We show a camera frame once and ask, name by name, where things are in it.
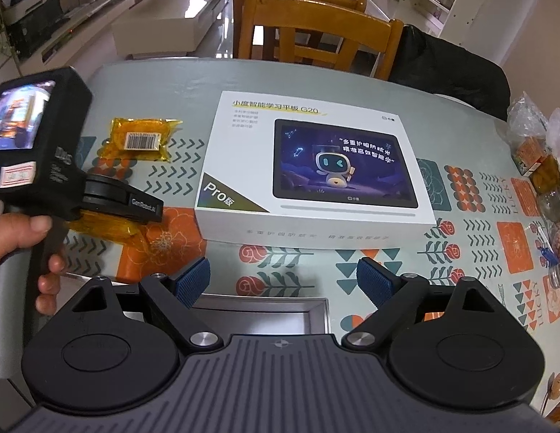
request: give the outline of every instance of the tablet image on box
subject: tablet image on box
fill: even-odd
[[[418,208],[395,136],[285,119],[275,121],[273,194]]]

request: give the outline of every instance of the finger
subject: finger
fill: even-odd
[[[49,216],[34,216],[18,213],[0,215],[0,260],[18,248],[30,248],[41,242],[51,229]]]
[[[40,294],[35,300],[35,309],[45,316],[53,316],[57,310],[55,296]]]
[[[37,288],[43,294],[56,295],[61,289],[61,279],[55,274],[42,275],[37,280]]]
[[[53,254],[49,258],[49,271],[50,272],[52,272],[54,274],[58,274],[60,272],[63,272],[64,268],[65,268],[65,261],[63,260],[61,255]]]

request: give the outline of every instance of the barcode sticker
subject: barcode sticker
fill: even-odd
[[[1,168],[0,189],[32,184],[35,178],[35,161]]]
[[[129,132],[126,135],[126,144],[123,149],[158,151],[160,148],[160,138],[161,133]]]

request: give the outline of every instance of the white product box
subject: white product box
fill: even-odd
[[[229,91],[195,216],[207,240],[312,249],[400,247],[436,223],[398,116]]]

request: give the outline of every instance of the orange plastic wrap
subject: orange plastic wrap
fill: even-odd
[[[125,244],[141,252],[149,251],[145,227],[126,218],[82,210],[81,218],[68,223],[68,226],[94,238]]]
[[[167,119],[122,119],[111,122],[109,140],[100,157],[169,161],[167,144],[182,121]]]

